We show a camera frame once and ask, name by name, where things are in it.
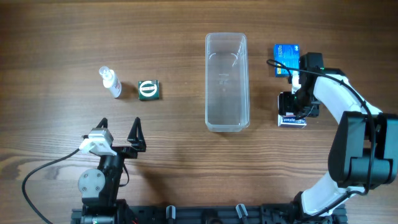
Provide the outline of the blue lozenge box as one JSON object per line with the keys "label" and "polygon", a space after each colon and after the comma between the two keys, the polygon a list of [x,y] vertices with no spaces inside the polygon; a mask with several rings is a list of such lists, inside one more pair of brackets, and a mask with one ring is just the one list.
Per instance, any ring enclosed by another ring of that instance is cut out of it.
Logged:
{"label": "blue lozenge box", "polygon": [[299,44],[275,44],[274,60],[281,62],[286,67],[299,69],[300,47]]}

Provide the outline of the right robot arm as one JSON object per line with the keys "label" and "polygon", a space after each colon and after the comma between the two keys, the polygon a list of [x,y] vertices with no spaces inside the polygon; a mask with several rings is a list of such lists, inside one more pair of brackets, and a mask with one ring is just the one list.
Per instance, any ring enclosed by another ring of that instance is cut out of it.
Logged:
{"label": "right robot arm", "polygon": [[325,105],[338,123],[326,174],[292,202],[291,221],[325,219],[355,195],[365,196],[397,176],[397,115],[366,101],[339,68],[327,68],[321,53],[300,57],[298,68],[273,59],[268,65],[288,72],[291,91],[280,93],[278,110],[295,119],[316,118]]}

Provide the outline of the white glue bottle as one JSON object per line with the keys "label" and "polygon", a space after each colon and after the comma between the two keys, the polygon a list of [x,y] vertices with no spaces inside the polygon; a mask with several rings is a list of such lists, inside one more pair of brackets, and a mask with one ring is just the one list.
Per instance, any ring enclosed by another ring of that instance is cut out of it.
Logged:
{"label": "white glue bottle", "polygon": [[121,95],[122,86],[115,71],[102,66],[99,69],[99,74],[103,79],[103,86],[110,91],[114,98],[118,98]]}

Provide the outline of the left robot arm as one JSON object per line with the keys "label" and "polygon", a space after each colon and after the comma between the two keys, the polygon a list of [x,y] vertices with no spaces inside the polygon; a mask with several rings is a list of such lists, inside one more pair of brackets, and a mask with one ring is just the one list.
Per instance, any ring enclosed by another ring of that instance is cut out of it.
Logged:
{"label": "left robot arm", "polygon": [[83,207],[72,211],[72,223],[138,223],[139,220],[129,208],[125,199],[118,199],[123,172],[127,171],[124,161],[136,159],[146,151],[146,142],[141,120],[136,117],[128,134],[128,146],[114,146],[114,138],[108,129],[108,120],[103,118],[97,127],[83,136],[79,150],[99,157],[95,169],[88,169],[78,180]]}

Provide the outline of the Hansaplast plaster box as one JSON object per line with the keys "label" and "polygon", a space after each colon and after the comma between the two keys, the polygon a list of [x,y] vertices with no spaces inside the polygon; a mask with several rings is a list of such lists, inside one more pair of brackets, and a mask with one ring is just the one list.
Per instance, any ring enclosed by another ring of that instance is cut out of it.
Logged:
{"label": "Hansaplast plaster box", "polygon": [[295,119],[295,115],[278,115],[277,125],[282,128],[304,128],[307,125],[305,118]]}

